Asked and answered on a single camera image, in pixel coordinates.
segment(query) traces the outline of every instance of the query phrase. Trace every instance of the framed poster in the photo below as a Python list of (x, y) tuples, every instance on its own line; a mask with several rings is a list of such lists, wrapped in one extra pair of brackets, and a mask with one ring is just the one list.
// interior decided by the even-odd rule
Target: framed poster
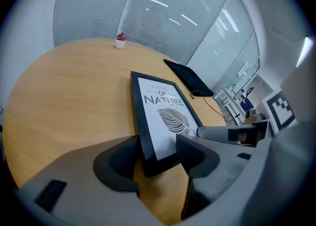
[(151, 177), (179, 163), (176, 134), (196, 136), (202, 123), (176, 83), (131, 72), (131, 87), (143, 169)]

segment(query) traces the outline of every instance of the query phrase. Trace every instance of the white pot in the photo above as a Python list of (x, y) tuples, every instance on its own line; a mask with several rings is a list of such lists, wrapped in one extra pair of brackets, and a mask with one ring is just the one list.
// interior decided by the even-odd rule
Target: white pot
[(116, 40), (115, 47), (117, 49), (124, 49), (124, 46), (125, 46), (125, 41)]

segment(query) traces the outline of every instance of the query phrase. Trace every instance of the black cord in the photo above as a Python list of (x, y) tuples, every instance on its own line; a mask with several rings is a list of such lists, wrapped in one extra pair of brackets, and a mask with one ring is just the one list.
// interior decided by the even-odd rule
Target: black cord
[[(192, 94), (194, 93), (194, 92), (200, 92), (201, 93), (201, 95), (202, 95), (202, 92), (200, 91), (200, 90), (194, 90), (194, 91), (192, 91), (191, 92), (191, 94), (190, 94), (190, 96), (191, 96), (191, 98), (192, 99), (195, 99), (193, 96), (192, 96)], [(206, 102), (206, 104), (208, 104), (209, 105), (209, 107), (211, 108), (211, 109), (213, 109), (212, 108), (212, 106), (209, 104), (209, 103), (207, 103), (207, 101), (206, 101), (206, 99), (205, 99), (205, 97), (202, 95), (202, 97), (203, 97), (203, 99), (204, 99), (204, 101)]]

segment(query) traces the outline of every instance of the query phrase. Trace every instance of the potted plant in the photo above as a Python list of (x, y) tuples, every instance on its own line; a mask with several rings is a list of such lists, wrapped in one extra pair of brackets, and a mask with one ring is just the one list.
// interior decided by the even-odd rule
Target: potted plant
[(124, 34), (124, 32), (122, 32), (121, 34), (118, 34), (115, 47), (117, 49), (124, 49), (125, 40), (126, 40), (126, 35)]

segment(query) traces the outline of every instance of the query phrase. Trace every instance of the round table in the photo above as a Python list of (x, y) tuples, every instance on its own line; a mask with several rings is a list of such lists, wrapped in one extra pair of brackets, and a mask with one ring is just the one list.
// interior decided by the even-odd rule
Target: round table
[[(130, 72), (176, 82), (203, 125), (225, 122), (202, 97), (189, 90), (164, 63), (162, 53), (114, 39), (66, 43), (38, 58), (15, 84), (3, 121), (3, 143), (9, 169), (21, 187), (66, 152), (107, 140), (135, 135)], [(217, 111), (217, 103), (206, 97)], [(155, 177), (144, 176), (140, 161), (134, 180), (140, 199), (167, 225), (180, 221), (188, 185), (181, 164)]]

